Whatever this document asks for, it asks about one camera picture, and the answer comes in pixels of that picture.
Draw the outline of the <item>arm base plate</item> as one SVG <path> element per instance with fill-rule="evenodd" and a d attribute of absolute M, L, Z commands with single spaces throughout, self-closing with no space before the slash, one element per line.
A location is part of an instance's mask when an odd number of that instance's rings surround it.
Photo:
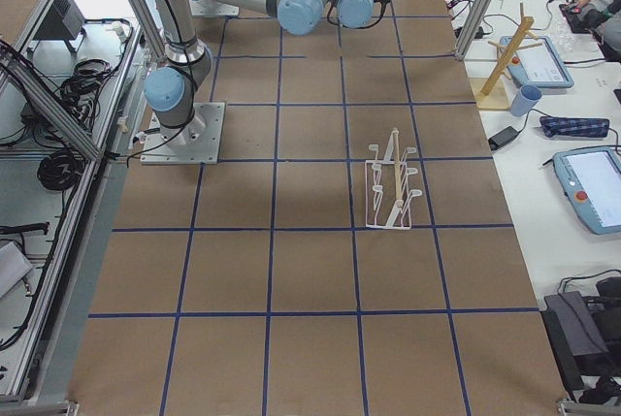
<path fill-rule="evenodd" d="M 190 0 L 190 10 L 194 17 L 216 18 L 236 17 L 240 8 L 214 0 Z"/>
<path fill-rule="evenodd" d="M 159 131 L 147 136 L 147 152 L 140 155 L 145 165 L 216 164 L 226 104 L 224 102 L 195 103 L 194 118 L 177 135 L 176 131 L 161 128 L 153 112 L 150 126 Z"/>

